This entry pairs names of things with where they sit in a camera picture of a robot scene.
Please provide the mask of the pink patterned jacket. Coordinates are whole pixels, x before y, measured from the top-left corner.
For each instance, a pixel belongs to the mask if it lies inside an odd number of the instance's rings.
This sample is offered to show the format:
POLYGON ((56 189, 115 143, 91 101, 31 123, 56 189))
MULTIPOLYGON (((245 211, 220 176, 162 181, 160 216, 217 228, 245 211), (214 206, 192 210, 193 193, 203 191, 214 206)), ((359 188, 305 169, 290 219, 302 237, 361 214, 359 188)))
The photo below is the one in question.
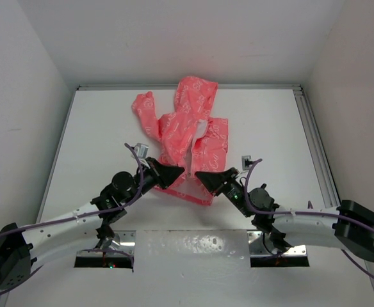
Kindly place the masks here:
POLYGON ((229 121, 211 114, 217 89, 216 82, 188 76, 177 86, 171 113, 156 115, 150 91, 137 95, 131 106, 146 135, 161 145, 160 163, 184 168, 164 193, 203 206, 214 197, 196 172, 223 172, 227 162, 229 121))

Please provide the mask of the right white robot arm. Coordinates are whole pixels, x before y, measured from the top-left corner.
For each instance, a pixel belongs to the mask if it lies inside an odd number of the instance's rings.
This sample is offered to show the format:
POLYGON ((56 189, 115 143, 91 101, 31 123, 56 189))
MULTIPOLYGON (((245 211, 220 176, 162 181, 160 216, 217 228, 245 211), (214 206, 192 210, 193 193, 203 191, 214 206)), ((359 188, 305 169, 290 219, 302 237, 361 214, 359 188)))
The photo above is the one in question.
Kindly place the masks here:
POLYGON ((195 176, 213 196, 224 195, 279 251, 319 246, 351 252, 374 263, 374 212, 351 201, 326 209, 286 209, 268 194, 266 185, 248 191, 236 168, 198 171, 195 176))

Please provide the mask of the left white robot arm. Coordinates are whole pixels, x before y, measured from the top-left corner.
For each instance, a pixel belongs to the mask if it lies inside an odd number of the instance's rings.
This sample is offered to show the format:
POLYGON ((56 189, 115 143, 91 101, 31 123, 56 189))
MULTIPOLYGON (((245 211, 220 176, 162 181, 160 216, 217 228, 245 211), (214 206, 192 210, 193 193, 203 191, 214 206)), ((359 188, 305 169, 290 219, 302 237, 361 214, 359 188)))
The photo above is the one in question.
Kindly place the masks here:
POLYGON ((125 207, 154 187, 169 188, 184 172, 148 157, 132 175, 116 173, 100 195, 72 212, 26 226, 11 223, 0 231, 0 290, 26 281, 33 271, 69 253, 95 249, 113 237, 111 224, 125 207))

